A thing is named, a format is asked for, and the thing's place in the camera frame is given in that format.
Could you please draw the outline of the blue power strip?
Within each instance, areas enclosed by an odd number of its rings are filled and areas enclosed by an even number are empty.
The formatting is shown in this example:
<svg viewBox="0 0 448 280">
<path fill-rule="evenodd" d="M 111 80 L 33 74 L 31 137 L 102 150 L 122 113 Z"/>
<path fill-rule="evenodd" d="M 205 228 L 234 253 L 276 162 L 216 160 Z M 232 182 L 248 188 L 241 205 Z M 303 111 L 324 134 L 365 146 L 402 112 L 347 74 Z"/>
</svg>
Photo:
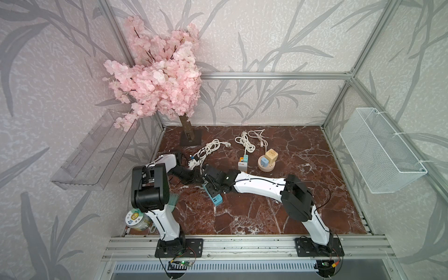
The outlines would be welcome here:
<svg viewBox="0 0 448 280">
<path fill-rule="evenodd" d="M 208 196 L 215 206 L 219 206 L 223 203 L 223 198 L 216 186 L 214 186 L 212 183 L 204 183 L 203 188 L 207 192 Z"/>
</svg>

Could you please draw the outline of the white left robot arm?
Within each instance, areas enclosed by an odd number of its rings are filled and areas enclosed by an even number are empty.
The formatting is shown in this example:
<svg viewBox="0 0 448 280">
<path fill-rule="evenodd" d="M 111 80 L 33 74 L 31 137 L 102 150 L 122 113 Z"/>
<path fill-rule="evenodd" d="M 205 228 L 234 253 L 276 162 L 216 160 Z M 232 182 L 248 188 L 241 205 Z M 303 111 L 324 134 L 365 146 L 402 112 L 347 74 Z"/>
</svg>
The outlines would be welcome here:
<svg viewBox="0 0 448 280">
<path fill-rule="evenodd" d="M 135 166 L 131 172 L 131 205 L 140 210 L 156 226 L 160 234 L 160 248 L 184 248 L 186 238 L 169 209 L 169 176 L 174 175 L 184 184 L 195 182 L 195 171 L 182 165 L 183 154 L 164 154 L 152 163 Z"/>
</svg>

